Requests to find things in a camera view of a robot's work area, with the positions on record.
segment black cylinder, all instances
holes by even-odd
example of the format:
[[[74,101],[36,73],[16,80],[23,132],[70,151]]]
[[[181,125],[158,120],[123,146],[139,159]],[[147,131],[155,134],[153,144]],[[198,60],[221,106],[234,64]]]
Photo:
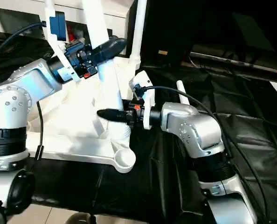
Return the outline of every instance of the black cylinder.
[[[26,150],[26,127],[0,129],[0,156],[13,155]]]
[[[235,175],[224,152],[193,159],[193,164],[201,182],[222,181]]]
[[[150,125],[153,127],[160,127],[161,110],[158,110],[155,107],[151,107],[149,122],[150,122]]]
[[[51,59],[49,59],[49,60],[47,61],[47,65],[48,65],[48,67],[49,67],[51,73],[53,74],[53,77],[55,78],[55,80],[56,80],[58,83],[64,84],[64,83],[70,81],[70,80],[68,80],[68,81],[65,82],[65,81],[62,79],[62,77],[60,76],[58,70],[61,69],[61,68],[63,68],[64,66],[63,66],[62,62],[60,61],[60,59],[59,59],[58,57],[55,56],[55,57],[52,57]]]
[[[8,198],[6,215],[11,216],[22,213],[32,202],[35,191],[35,177],[26,170],[20,171],[13,179]]]

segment black cable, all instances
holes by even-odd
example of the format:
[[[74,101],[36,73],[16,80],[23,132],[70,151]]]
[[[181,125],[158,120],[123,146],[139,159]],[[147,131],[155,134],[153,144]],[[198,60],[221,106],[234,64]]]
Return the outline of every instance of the black cable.
[[[170,88],[170,87],[166,87],[166,86],[148,86],[148,87],[143,87],[142,88],[142,91],[147,91],[147,90],[152,90],[152,89],[163,89],[163,90],[168,90],[168,91],[172,91],[174,93],[178,93],[184,97],[187,97],[189,100],[191,100],[192,102],[196,103],[197,105],[199,105],[201,108],[203,108],[211,117],[213,117],[216,122],[219,124],[219,126],[222,128],[222,126],[220,125],[217,117],[204,105],[202,104],[200,101],[198,101],[197,99],[193,98],[192,96],[180,91],[180,90],[177,90],[177,89],[173,89],[173,88]],[[269,221],[270,220],[270,210],[269,210],[269,206],[268,206],[268,203],[267,203],[267,199],[266,199],[266,194],[265,194],[265,190],[263,188],[263,184],[262,184],[262,181],[259,177],[259,175],[257,174],[256,170],[254,169],[254,167],[252,166],[251,162],[248,160],[247,156],[245,155],[245,153],[240,149],[240,147],[238,146],[237,142],[233,139],[233,137],[231,136],[230,133],[227,133],[227,136],[228,138],[230,139],[230,141],[234,144],[234,146],[237,148],[238,152],[240,153],[240,155],[242,156],[242,158],[245,160],[245,162],[247,163],[248,167],[250,168],[252,174],[254,175],[256,181],[257,181],[257,184],[260,188],[260,191],[262,193],[262,198],[263,198],[263,201],[264,201],[264,206],[265,206],[265,216],[267,218],[267,220]]]
[[[39,113],[39,118],[40,118],[40,146],[42,146],[43,143],[43,116],[42,116],[42,111],[40,107],[39,101],[37,102],[37,107],[38,107],[38,113]]]
[[[26,27],[23,27],[19,30],[17,30],[14,34],[12,34],[11,36],[9,36],[1,45],[0,45],[0,53],[2,51],[2,49],[7,46],[16,36],[18,36],[19,34],[25,32],[28,29],[34,28],[34,27],[46,27],[46,22],[38,22],[38,23],[33,23],[30,24]]]

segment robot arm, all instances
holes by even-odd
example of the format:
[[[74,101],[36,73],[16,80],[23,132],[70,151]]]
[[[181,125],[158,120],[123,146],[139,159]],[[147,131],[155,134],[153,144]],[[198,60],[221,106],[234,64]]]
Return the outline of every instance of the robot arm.
[[[113,58],[126,45],[125,39],[111,38],[92,49],[79,41],[66,45],[65,56],[79,78],[97,73],[96,65]],[[26,149],[27,115],[31,107],[62,89],[70,80],[58,57],[38,59],[15,70],[0,83],[0,223],[4,216],[19,214],[31,203],[35,178],[24,170],[29,156]]]
[[[145,77],[140,75],[137,74],[136,79],[141,77],[142,80],[130,82],[138,98],[143,95],[140,87],[145,83]],[[128,102],[124,112],[106,109],[97,114],[105,119],[145,129],[145,120],[148,119],[147,126],[160,126],[164,132],[178,136],[193,160],[201,191],[207,198],[204,205],[210,208],[208,211],[214,221],[218,224],[257,223],[241,180],[225,155],[218,122],[211,116],[199,113],[191,105],[165,102],[160,110],[155,106],[146,109],[149,105],[143,100],[134,99]]]

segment black wire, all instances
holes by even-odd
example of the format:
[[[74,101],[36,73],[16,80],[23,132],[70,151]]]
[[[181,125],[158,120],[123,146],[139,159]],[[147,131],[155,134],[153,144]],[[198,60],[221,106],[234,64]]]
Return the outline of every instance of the black wire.
[[[38,113],[39,113],[39,118],[40,118],[40,146],[42,146],[42,143],[43,143],[43,116],[42,116],[42,111],[41,111],[39,101],[37,102],[37,107],[38,107]]]
[[[203,108],[211,117],[213,117],[216,122],[220,125],[217,117],[204,105],[202,104],[200,101],[198,101],[197,99],[193,98],[192,96],[180,91],[180,90],[177,90],[177,89],[173,89],[173,88],[170,88],[170,87],[166,87],[166,86],[148,86],[148,87],[143,87],[142,90],[143,91],[147,91],[147,90],[152,90],[152,89],[163,89],[163,90],[168,90],[168,91],[172,91],[172,92],[175,92],[175,93],[178,93],[182,96],[185,96],[187,97],[189,100],[191,100],[192,102],[196,103],[197,105],[199,105],[201,108]],[[230,133],[227,132],[227,137],[230,139],[230,141],[234,144],[234,146],[237,148],[238,152],[240,153],[240,155],[242,156],[242,158],[245,160],[245,162],[247,163],[248,167],[250,168],[252,174],[254,175],[256,181],[257,181],[257,184],[260,188],[260,191],[262,193],[262,198],[263,198],[263,201],[264,201],[264,206],[265,206],[265,216],[266,216],[266,219],[269,221],[270,220],[270,210],[269,210],[269,206],[268,206],[268,203],[267,203],[267,199],[266,199],[266,194],[265,194],[265,190],[263,188],[263,184],[262,184],[262,181],[259,177],[259,175],[257,174],[256,170],[254,169],[253,165],[251,164],[251,162],[248,160],[247,156],[245,155],[245,153],[240,149],[240,147],[238,146],[237,142],[234,140],[234,138],[232,137],[232,135]]]
[[[46,22],[38,22],[38,23],[33,23],[30,24],[26,27],[23,27],[19,30],[17,30],[14,34],[12,34],[11,36],[9,36],[1,45],[0,45],[0,53],[2,51],[2,49],[7,46],[16,36],[18,36],[19,34],[25,32],[28,29],[34,28],[34,27],[46,27]]]
[[[236,173],[239,175],[239,177],[240,177],[242,183],[244,184],[246,190],[250,193],[250,196],[253,199],[252,201],[253,201],[253,203],[255,203],[255,206],[258,208],[258,210],[260,212],[260,215],[263,216],[263,222],[269,224],[269,221],[267,221],[267,218],[264,215],[263,208],[262,208],[261,204],[259,203],[259,199],[257,198],[257,195],[254,193],[254,191],[252,190],[251,186],[249,185],[249,183],[247,182],[245,177],[242,175],[239,168],[235,164],[232,164],[232,165],[233,165],[233,168],[236,171]]]

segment cable connector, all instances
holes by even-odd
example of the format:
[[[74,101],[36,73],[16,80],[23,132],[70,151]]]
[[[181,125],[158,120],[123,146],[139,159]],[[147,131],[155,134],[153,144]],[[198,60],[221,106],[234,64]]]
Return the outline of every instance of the cable connector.
[[[35,154],[35,161],[40,161],[41,160],[43,150],[44,150],[44,146],[38,145],[37,151],[36,151],[36,154]]]
[[[144,88],[144,87],[141,87],[139,84],[136,84],[136,85],[133,87],[132,91],[133,91],[133,94],[134,94],[134,96],[135,96],[135,98],[136,98],[137,100],[142,99],[144,93],[147,91],[147,90],[145,90],[145,89],[143,89],[143,88]]]

